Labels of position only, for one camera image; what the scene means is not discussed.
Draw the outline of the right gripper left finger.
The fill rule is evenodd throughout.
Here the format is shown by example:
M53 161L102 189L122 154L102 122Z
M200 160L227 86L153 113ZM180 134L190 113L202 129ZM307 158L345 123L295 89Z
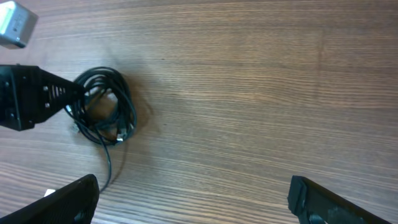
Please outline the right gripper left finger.
M100 190L88 174L36 202L1 218L1 224L85 224L94 217Z

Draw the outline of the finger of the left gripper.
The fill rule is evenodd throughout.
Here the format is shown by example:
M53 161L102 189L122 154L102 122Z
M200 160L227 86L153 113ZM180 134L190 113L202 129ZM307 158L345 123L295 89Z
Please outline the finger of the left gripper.
M84 98L83 85L71 82L45 70L39 70L39 120L47 120L66 105Z

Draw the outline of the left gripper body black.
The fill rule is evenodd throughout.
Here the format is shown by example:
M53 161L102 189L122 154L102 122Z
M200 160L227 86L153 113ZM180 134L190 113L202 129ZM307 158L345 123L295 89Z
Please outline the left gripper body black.
M1 126L15 131L34 128L38 66L1 65Z

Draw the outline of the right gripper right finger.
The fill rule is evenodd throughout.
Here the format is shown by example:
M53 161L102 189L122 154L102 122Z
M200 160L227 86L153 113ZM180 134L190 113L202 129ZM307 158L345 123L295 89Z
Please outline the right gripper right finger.
M303 176L292 176L287 200L301 224L389 224Z

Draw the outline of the black USB cable thin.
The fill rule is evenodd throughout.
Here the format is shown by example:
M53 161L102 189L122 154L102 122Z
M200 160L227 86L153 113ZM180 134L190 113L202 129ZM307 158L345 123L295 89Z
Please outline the black USB cable thin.
M107 146L125 141L134 134L137 114L131 92L124 77L116 70L98 67L87 70L73 82L85 89L82 100L68 105L65 111L75 120L78 130L90 141L101 144L94 131L97 127ZM117 102L111 114L103 119L95 118L93 109L99 99L112 93Z

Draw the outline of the black USB cable long tail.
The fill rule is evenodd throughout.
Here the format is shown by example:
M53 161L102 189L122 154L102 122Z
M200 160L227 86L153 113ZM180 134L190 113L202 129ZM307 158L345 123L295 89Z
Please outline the black USB cable long tail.
M108 166L107 179L106 179L105 184L102 186L102 188L101 188L101 190L100 190L100 193L102 194L102 193L108 188L108 186L109 186L109 184L110 184L110 182L111 182L111 177L112 177L113 169L112 169L111 157L110 157L110 155L109 155L108 147L107 147L107 145L106 145L106 143L105 143L105 141L104 141L104 138L103 138L103 136L100 134L100 132L98 131L98 129L97 129L96 126L94 126L94 131L95 131L96 135L98 136L98 139L99 139L99 141L100 141L100 143L101 143L101 145L102 145L102 147L103 147L103 149L104 149L104 154L105 154L105 158L106 158L106 163L107 163L107 166Z

